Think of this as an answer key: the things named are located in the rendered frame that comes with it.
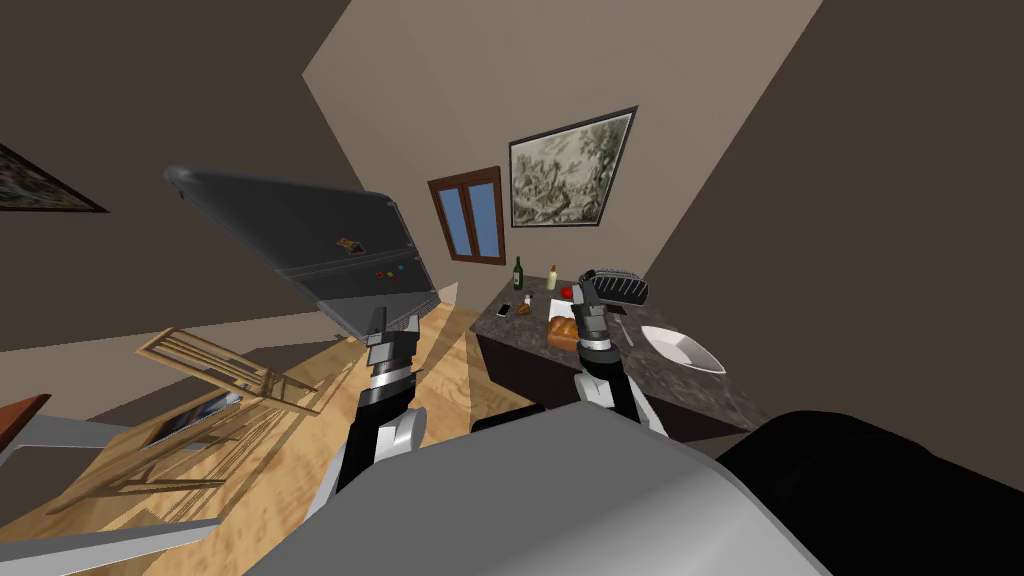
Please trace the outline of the dark framed picture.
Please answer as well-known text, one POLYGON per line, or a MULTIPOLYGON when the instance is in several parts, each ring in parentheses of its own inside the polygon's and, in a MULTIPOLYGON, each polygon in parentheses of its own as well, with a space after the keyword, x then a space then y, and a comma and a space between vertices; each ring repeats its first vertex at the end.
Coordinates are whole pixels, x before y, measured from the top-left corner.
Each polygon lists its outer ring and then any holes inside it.
POLYGON ((2 143, 0 211, 106 213, 105 208, 2 143))

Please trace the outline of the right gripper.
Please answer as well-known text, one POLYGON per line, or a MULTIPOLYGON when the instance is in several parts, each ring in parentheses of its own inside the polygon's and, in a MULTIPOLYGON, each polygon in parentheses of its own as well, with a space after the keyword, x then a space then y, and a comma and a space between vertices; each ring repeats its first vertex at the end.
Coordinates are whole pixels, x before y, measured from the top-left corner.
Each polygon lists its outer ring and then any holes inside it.
POLYGON ((585 297, 579 283, 571 286, 571 291, 580 344, 583 347, 609 347, 611 340, 606 319, 607 308, 602 304, 593 280, 585 281, 585 297))

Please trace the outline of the brown framed window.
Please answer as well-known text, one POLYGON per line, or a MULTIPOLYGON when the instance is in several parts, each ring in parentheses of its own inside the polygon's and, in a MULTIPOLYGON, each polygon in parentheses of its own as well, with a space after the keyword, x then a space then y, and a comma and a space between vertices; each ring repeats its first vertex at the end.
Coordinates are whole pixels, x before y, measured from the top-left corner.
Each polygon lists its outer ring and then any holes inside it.
POLYGON ((450 257, 506 264, 501 171, 498 166, 428 182, 450 257))

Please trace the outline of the dark grey fridge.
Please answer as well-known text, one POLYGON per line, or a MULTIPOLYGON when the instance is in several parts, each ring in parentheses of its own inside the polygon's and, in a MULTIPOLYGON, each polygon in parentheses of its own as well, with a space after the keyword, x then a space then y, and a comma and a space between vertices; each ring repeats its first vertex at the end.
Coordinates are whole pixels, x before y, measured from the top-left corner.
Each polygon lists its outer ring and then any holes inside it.
POLYGON ((440 302, 397 203, 385 194, 172 165, 164 178, 349 336, 386 330, 440 302))

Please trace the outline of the wooden chair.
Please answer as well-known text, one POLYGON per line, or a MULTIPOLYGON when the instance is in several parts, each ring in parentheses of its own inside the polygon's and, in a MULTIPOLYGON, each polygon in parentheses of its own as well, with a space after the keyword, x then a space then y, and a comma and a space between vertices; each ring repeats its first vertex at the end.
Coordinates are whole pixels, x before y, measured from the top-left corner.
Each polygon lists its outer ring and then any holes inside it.
POLYGON ((236 394, 244 401, 297 414, 319 413, 298 403, 311 399, 317 388, 184 330, 168 328, 137 348, 136 354, 236 394))
POLYGON ((96 460, 57 498, 44 507, 45 515, 61 513, 92 498, 150 495, 219 487, 222 479, 184 478, 193 460, 230 441, 261 414, 267 405, 243 401, 216 411, 191 426, 166 436, 162 442, 141 447, 141 427, 117 435, 96 460))

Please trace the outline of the white bowl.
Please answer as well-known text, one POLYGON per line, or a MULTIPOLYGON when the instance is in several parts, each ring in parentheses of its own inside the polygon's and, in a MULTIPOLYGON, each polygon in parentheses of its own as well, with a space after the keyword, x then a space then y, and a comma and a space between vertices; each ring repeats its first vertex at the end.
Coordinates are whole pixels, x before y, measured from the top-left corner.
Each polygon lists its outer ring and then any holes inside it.
POLYGON ((693 338, 669 329, 642 326, 642 334, 664 358, 693 370, 726 374, 725 367, 693 338))

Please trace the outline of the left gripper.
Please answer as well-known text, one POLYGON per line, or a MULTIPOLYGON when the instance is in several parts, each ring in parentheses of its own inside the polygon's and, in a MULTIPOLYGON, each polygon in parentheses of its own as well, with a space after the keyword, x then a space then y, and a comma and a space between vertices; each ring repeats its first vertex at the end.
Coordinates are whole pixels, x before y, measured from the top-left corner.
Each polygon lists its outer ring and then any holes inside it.
POLYGON ((411 315, 404 331, 387 331, 387 308, 377 307, 370 317, 367 365, 375 371, 410 367, 420 339, 420 317, 411 315))

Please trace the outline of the framed landscape picture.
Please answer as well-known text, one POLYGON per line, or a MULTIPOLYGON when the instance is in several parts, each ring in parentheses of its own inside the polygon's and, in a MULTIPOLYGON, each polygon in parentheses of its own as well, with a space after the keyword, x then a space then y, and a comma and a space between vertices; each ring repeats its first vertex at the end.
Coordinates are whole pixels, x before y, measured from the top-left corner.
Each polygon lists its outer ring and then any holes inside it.
POLYGON ((637 112, 633 106, 510 142, 510 225, 598 227, 637 112))

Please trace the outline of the brown bread loaf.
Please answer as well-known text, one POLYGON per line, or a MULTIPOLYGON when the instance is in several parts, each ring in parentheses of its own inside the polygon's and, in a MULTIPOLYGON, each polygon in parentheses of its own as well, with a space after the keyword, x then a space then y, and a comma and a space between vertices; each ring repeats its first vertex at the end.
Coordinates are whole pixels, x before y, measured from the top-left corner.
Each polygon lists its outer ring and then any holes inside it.
POLYGON ((552 317, 548 323, 546 341, 551 347, 575 352, 579 342, 577 321, 566 316, 552 317))

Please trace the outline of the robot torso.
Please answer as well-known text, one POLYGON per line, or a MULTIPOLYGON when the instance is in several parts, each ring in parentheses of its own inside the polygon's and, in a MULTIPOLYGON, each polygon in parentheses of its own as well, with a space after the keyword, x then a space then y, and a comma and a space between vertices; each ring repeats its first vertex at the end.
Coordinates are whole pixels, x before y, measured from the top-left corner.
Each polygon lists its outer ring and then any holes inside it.
POLYGON ((591 402, 371 465, 244 576, 831 576, 701 452, 591 402))

